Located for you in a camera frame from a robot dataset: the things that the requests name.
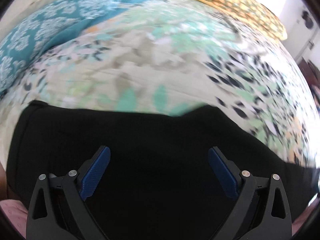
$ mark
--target black cloth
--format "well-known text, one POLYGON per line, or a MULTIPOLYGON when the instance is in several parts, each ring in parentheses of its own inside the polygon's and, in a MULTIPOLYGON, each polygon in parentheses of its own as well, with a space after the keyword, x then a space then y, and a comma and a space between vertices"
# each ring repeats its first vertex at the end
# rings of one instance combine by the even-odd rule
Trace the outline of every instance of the black cloth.
POLYGON ((28 208, 42 173, 64 176, 101 146, 110 164, 86 204, 111 240, 208 240, 234 202, 208 163, 217 146, 254 176, 278 174, 292 219, 316 193, 319 170, 285 163, 223 112, 203 106, 181 117, 64 109, 34 101, 11 142, 8 183, 28 208))

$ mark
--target blue pillow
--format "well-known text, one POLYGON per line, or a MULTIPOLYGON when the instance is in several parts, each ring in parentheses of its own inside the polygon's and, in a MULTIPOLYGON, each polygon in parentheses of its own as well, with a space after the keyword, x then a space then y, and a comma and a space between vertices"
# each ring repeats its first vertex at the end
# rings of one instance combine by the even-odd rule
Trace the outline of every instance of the blue pillow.
POLYGON ((25 18, 0 43, 0 95, 47 49, 76 38, 91 24, 124 10, 122 2, 145 0, 57 0, 25 18))

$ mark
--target blue textured pad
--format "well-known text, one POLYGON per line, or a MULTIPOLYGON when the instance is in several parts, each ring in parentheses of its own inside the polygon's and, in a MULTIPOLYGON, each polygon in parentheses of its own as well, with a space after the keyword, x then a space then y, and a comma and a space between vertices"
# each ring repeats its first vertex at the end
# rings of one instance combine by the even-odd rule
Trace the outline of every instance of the blue textured pad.
POLYGON ((110 162, 110 156, 110 149, 105 147, 82 179, 80 197, 83 201, 85 201, 87 197, 91 197, 93 195, 110 162))
POLYGON ((208 160, 226 196, 237 200, 239 196, 237 181, 213 148, 208 152, 208 160))

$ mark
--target yellow floral cushion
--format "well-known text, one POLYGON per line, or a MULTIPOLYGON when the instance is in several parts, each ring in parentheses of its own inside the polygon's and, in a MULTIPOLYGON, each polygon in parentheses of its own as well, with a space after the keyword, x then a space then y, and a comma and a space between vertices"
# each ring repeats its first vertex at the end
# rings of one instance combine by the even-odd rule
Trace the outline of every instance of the yellow floral cushion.
POLYGON ((260 30, 275 40, 285 40, 287 32, 279 18, 256 0, 198 0, 260 30))

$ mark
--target bed sheet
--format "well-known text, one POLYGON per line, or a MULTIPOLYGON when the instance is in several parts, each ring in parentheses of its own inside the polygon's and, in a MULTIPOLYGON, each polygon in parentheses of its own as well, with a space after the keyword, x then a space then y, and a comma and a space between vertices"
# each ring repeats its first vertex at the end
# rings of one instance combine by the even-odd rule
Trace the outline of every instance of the bed sheet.
POLYGON ((4 166, 15 124, 34 99, 167 115, 210 104, 284 161, 316 165, 319 116, 292 57, 281 44, 195 0, 132 5, 42 55, 0 103, 4 166))

